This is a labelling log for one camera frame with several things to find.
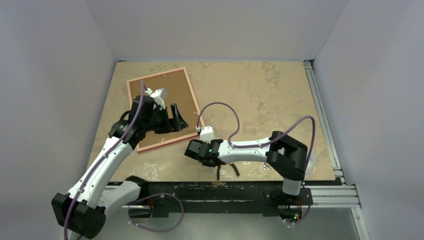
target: white wall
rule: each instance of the white wall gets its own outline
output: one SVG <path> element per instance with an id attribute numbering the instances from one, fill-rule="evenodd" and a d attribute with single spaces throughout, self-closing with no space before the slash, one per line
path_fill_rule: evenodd
<path id="1" fill-rule="evenodd" d="M 1 239 L 58 239 L 115 60 L 83 0 L 0 1 Z"/>
<path id="2" fill-rule="evenodd" d="M 423 239 L 424 2 L 350 0 L 313 66 L 374 240 Z"/>
<path id="3" fill-rule="evenodd" d="M 314 59 L 348 0 L 85 0 L 119 60 Z"/>

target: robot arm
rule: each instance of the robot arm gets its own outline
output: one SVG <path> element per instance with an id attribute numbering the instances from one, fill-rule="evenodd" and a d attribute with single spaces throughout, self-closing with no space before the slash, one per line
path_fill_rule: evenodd
<path id="1" fill-rule="evenodd" d="M 137 144 L 146 137 L 146 133 L 154 131 L 156 134 L 179 132 L 188 127 L 181 117 L 177 105 L 171 104 L 172 118 L 168 117 L 165 107 L 165 89 L 145 91 L 149 96 L 143 96 L 142 108 L 136 115 L 141 96 L 132 101 L 131 110 L 126 111 L 120 119 L 113 124 L 109 138 L 78 182 L 63 195 L 57 193 L 51 204 L 59 225 L 64 226 L 65 218 L 71 202 L 75 199 L 75 205 L 69 218 L 69 230 L 88 239 L 94 238 L 105 224 L 106 217 L 123 205 L 138 199 L 141 188 L 144 186 L 141 179 L 127 179 L 118 188 L 102 195 L 106 185 L 113 174 L 128 155 L 136 148 Z M 123 136 L 131 121 L 135 118 L 133 127 L 126 137 L 110 153 L 107 151 Z M 95 168 L 86 185 L 80 189 L 82 182 L 88 173 Z"/>
<path id="2" fill-rule="evenodd" d="M 288 135 L 275 143 L 261 146 L 282 134 L 281 131 L 273 131 L 271 137 L 230 144 L 227 140 L 214 139 L 212 127 L 205 126 L 200 130 L 200 140 L 191 140 L 184 154 L 208 167 L 239 161 L 268 163 L 284 178 L 283 193 L 298 196 L 305 179 L 308 147 Z M 233 147 L 247 145 L 257 147 Z"/>

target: orange border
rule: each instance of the orange border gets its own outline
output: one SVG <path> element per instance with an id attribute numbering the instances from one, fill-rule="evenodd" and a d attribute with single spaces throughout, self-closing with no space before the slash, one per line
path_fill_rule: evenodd
<path id="1" fill-rule="evenodd" d="M 172 72 L 176 72 L 176 71 L 180 71 L 180 70 L 184 71 L 185 79 L 187 80 L 188 88 L 190 89 L 191 97 L 193 98 L 193 101 L 194 101 L 194 106 L 196 107 L 197 112 L 200 113 L 199 104 L 198 104 L 198 101 L 196 100 L 195 92 L 193 91 L 192 82 L 190 81 L 189 74 L 187 73 L 187 70 L 186 70 L 185 67 L 180 67 L 180 68 L 176 68 L 176 69 L 169 70 L 169 71 L 164 71 L 164 72 L 160 72 L 160 73 L 151 74 L 151 75 L 148 75 L 148 76 L 143 76 L 143 77 L 138 77 L 138 78 L 133 78 L 133 79 L 127 80 L 126 81 L 126 89 L 128 91 L 129 107 L 131 108 L 131 105 L 133 104 L 133 98 L 131 96 L 131 90 L 130 90 L 130 82 L 140 81 L 141 79 L 146 79 L 146 78 L 154 77 L 154 76 L 157 76 L 157 75 L 164 75 L 164 74 L 168 74 L 168 73 L 172 73 Z M 203 127 L 204 125 L 205 125 L 205 122 L 203 121 L 203 117 L 201 116 L 200 117 L 200 126 Z M 166 141 L 163 141 L 163 142 L 159 142 L 159 143 L 155 143 L 155 144 L 145 146 L 145 147 L 140 147 L 137 144 L 137 146 L 135 147 L 135 150 L 137 151 L 137 153 L 142 153 L 142 152 L 150 151 L 150 150 L 153 150 L 153 149 L 161 148 L 161 147 L 164 147 L 164 146 L 168 146 L 168 145 L 171 145 L 171 144 L 174 144 L 174 143 L 182 142 L 184 140 L 192 139 L 192 138 L 195 138 L 197 136 L 198 136 L 197 132 L 194 132 L 194 133 L 190 133 L 190 134 L 187 134 L 187 135 L 184 135 L 184 136 L 172 138 L 172 139 L 169 139 L 169 140 L 166 140 Z"/>

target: wooden board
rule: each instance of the wooden board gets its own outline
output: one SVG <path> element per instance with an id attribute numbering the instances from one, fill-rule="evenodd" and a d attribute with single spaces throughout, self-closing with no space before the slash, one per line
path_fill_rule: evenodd
<path id="1" fill-rule="evenodd" d="M 240 132 L 233 141 L 262 139 L 272 131 L 284 131 L 304 115 L 316 119 L 313 148 L 315 171 L 307 180 L 334 180 L 324 135 L 315 109 L 302 62 L 118 62 L 110 83 L 89 164 L 99 154 L 108 132 L 121 114 L 129 110 L 127 80 L 185 67 L 199 107 L 220 101 L 231 105 L 240 117 Z M 212 125 L 216 138 L 226 139 L 237 127 L 233 113 L 214 105 L 203 113 L 205 125 Z M 290 135 L 309 146 L 311 122 L 304 121 Z M 217 168 L 202 166 L 184 156 L 188 141 L 161 149 L 131 153 L 112 181 L 136 175 L 148 181 L 216 181 Z M 264 171 L 259 162 L 236 163 L 237 177 L 229 165 L 221 168 L 221 181 L 281 180 L 273 169 Z"/>
<path id="2" fill-rule="evenodd" d="M 188 123 L 188 127 L 182 131 L 167 134 L 148 132 L 145 139 L 135 148 L 136 151 L 142 153 L 197 137 L 197 113 L 200 112 L 200 109 L 186 68 L 181 67 L 126 81 L 130 108 L 133 99 L 141 93 L 141 79 L 143 79 L 144 85 L 152 91 L 161 88 L 167 90 L 165 105 L 168 108 L 168 116 L 172 116 L 171 104 L 176 104 L 182 118 Z M 200 125 L 204 126 L 202 117 L 200 117 Z"/>

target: table surface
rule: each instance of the table surface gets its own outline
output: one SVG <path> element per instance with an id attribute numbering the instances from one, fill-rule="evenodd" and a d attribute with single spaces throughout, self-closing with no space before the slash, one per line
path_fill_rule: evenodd
<path id="1" fill-rule="evenodd" d="M 309 82 L 300 61 L 118 62 L 88 165 L 105 144 L 111 126 L 129 109 L 126 81 L 181 67 L 187 69 L 200 108 L 210 102 L 225 102 L 236 110 L 241 126 L 233 141 L 262 139 L 270 136 L 272 131 L 285 131 L 304 115 L 313 116 L 316 120 L 312 151 L 314 165 L 306 174 L 306 179 L 335 179 Z M 213 127 L 217 139 L 226 139 L 237 128 L 233 113 L 222 105 L 210 106 L 203 113 L 203 119 L 206 125 Z M 311 133 L 311 121 L 305 120 L 289 135 L 309 146 Z M 216 181 L 216 167 L 202 166 L 198 161 L 184 156 L 187 144 L 188 141 L 184 141 L 143 153 L 133 151 L 113 175 L 111 182 L 124 181 L 131 175 L 147 181 Z M 224 165 L 220 171 L 221 181 L 282 179 L 272 168 L 264 171 L 260 162 L 237 162 L 236 166 L 240 176 L 236 176 L 231 166 Z"/>

